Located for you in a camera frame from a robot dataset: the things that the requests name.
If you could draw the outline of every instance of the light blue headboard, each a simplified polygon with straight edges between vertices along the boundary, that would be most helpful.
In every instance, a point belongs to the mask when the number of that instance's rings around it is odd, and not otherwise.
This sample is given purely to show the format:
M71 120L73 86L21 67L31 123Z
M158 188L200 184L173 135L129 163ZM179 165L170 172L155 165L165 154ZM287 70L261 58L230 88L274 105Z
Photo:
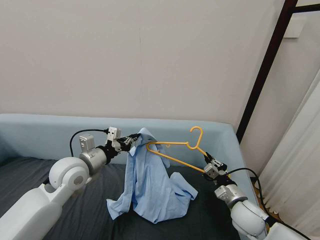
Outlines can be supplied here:
M59 160L70 156L69 140L73 133L82 129L107 129L116 127L122 130L122 136L137 133L146 127L158 141L186 142L194 146L199 131L189 132L193 126L203 129L200 147L209 152L218 161L228 165L228 170L245 167L238 140L233 127L227 123L189 120L160 119L124 119L100 117L74 117L30 114L0 114L0 162L13 157L35 157L39 159ZM103 145L106 135L92 132L95 145ZM73 140L73 152L80 153L78 137ZM168 155L199 168L205 166L204 156L197 150L191 151L185 146L171 146L165 150ZM121 153L111 162L125 164L126 153ZM252 200L256 201L248 174L245 171L232 175Z

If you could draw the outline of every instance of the light blue shirt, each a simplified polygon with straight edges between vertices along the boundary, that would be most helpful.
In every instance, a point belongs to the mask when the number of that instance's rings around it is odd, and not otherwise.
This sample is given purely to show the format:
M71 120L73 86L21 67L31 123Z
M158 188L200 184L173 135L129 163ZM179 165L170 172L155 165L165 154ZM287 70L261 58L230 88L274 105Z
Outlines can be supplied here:
M139 133L140 137L128 153L124 192L117 201L106 200L110 216L114 220L127 213L132 202L133 210L154 224L183 217L190 200L196 198L197 190L179 172L174 172L169 178L166 171L170 167L169 159L147 150L146 143L156 142L156 139L146 128ZM149 147L164 153L161 145Z

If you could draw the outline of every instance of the bed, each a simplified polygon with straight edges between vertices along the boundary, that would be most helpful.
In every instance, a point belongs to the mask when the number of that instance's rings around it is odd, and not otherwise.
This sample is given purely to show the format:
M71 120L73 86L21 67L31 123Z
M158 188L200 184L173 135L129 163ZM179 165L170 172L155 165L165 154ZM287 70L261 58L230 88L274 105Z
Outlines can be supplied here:
M160 119L123 119L50 116L30 114L0 114L0 216L25 192L37 188L47 177L51 166L59 159L70 156L69 139L81 129L122 129L122 135L137 133L142 127L149 129L159 141L195 144L198 132L189 132L201 126L201 148L228 169L245 167L239 144L230 124ZM92 133L96 145L105 141L105 135ZM80 153L79 142L73 143L74 155ZM206 164L203 155L181 146L166 149L170 156L184 160L199 168ZM112 220L106 199L117 199L124 189L126 154L114 158L103 167L99 178L88 184L77 197L70 198L63 206L61 218L44 239L50 240L236 240L247 239L238 235L232 226L230 210L214 195L215 186L197 171L172 162L168 174L180 172L199 192L190 202L186 216L153 224L133 210ZM239 171L232 179L257 203L248 173Z

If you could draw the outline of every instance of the hanger hook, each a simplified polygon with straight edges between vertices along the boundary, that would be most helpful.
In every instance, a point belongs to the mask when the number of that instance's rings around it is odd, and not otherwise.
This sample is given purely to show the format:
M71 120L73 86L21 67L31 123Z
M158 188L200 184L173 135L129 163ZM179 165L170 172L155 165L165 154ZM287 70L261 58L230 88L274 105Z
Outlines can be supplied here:
M204 131L202 130L201 127L199 126L193 126L191 129L190 129L190 133L193 132L193 130L195 129L199 129L200 130L200 136L198 138L198 141L196 142L196 145L195 146L190 146L189 145L189 142L187 141L186 142L186 146L188 147L188 149L191 149L191 150L194 150L194 149L199 149L199 145L200 145L200 142L201 142L201 139L202 139L202 135L204 134Z

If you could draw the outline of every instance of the white wall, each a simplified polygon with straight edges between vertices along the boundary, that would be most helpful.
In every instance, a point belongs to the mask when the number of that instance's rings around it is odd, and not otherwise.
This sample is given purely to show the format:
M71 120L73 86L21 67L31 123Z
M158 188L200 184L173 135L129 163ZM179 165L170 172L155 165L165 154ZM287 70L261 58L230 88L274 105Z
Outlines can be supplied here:
M0 113L237 128L283 2L3 1Z
M301 35L282 40L241 142L247 165L257 172L272 156L320 68L320 12L299 15L306 18Z

